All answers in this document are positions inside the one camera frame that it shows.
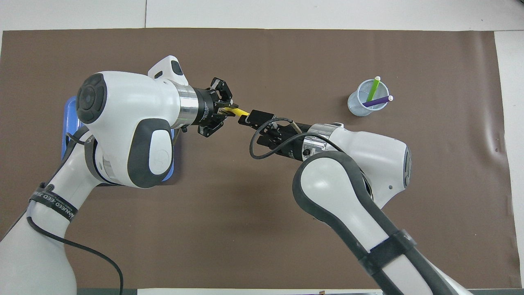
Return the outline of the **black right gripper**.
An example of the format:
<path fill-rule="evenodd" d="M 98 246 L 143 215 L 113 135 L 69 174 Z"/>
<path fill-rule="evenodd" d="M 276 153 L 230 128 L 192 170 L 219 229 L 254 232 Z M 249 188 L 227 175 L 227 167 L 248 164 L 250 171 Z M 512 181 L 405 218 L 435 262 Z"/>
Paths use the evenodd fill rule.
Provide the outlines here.
<path fill-rule="evenodd" d="M 249 115 L 241 115 L 238 119 L 238 123 L 240 125 L 258 128 L 270 119 L 275 119 L 275 114 L 252 110 Z M 296 123 L 296 125 L 301 132 L 307 132 L 312 127 L 312 125 L 305 125 L 302 123 Z M 285 125 L 284 123 L 275 123 L 275 126 L 277 126 L 277 130 L 262 130 L 258 133 L 260 135 L 258 138 L 258 145 L 266 146 L 273 150 L 281 143 L 288 140 L 288 138 L 298 134 L 290 124 Z M 276 152 L 276 154 L 288 158 L 303 158 L 303 141 L 303 137 L 294 139 L 284 145 Z"/>

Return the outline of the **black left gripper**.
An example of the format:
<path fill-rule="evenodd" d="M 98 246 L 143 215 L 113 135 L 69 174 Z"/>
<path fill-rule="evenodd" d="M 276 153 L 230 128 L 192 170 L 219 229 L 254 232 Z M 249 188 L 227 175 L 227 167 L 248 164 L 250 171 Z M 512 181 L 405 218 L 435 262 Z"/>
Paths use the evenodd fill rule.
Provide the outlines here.
<path fill-rule="evenodd" d="M 232 108 L 232 92 L 220 78 L 213 78 L 210 89 L 193 88 L 198 98 L 198 112 L 192 125 L 199 126 L 199 134 L 210 137 L 234 113 L 217 113 L 219 108 Z"/>

